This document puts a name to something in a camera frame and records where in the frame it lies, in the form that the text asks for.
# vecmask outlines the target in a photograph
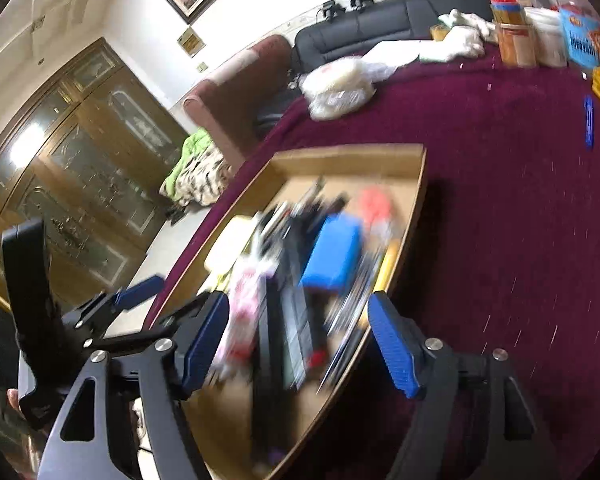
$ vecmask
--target cardboard box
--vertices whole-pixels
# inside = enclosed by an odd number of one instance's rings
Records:
[[[257,211],[268,209],[270,204],[284,200],[294,202],[319,176],[326,181],[323,196],[334,198],[346,192],[352,197],[348,210],[355,208],[358,191],[371,184],[379,185],[392,194],[397,221],[404,228],[404,234],[387,291],[391,294],[426,191],[425,163],[426,150],[419,144],[356,144],[277,154],[254,177],[202,245],[171,291],[162,314],[175,310],[195,295],[208,276],[203,264],[209,249],[233,216],[252,216]],[[191,431],[212,475],[222,480],[279,478],[337,401],[370,336],[370,330],[367,330],[349,367],[333,390],[320,391],[316,395],[317,382],[307,381],[297,393],[295,410],[290,414],[294,418],[292,425],[295,427],[296,444],[273,471],[256,473],[251,463],[250,385],[228,381],[222,385],[206,386],[183,402]]]

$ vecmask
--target sofa backrest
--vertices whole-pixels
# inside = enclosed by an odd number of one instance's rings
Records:
[[[384,0],[300,30],[292,69],[311,72],[340,57],[366,52],[381,41],[430,39],[429,29],[438,23],[438,16],[453,9],[493,19],[490,0]]]

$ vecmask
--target blue label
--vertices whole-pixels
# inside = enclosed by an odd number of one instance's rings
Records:
[[[586,68],[600,66],[600,22],[560,8],[569,58]]]

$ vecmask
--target ceiling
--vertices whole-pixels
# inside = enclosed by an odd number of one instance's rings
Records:
[[[27,98],[18,95],[22,89],[26,87],[30,95],[97,38],[110,1],[11,0],[7,4],[0,14],[0,114],[11,113],[13,105],[22,101],[17,110]]]

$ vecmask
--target blue pen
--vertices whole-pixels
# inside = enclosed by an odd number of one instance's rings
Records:
[[[584,110],[587,116],[587,128],[584,142],[590,150],[593,148],[593,99],[590,95],[584,98]]]

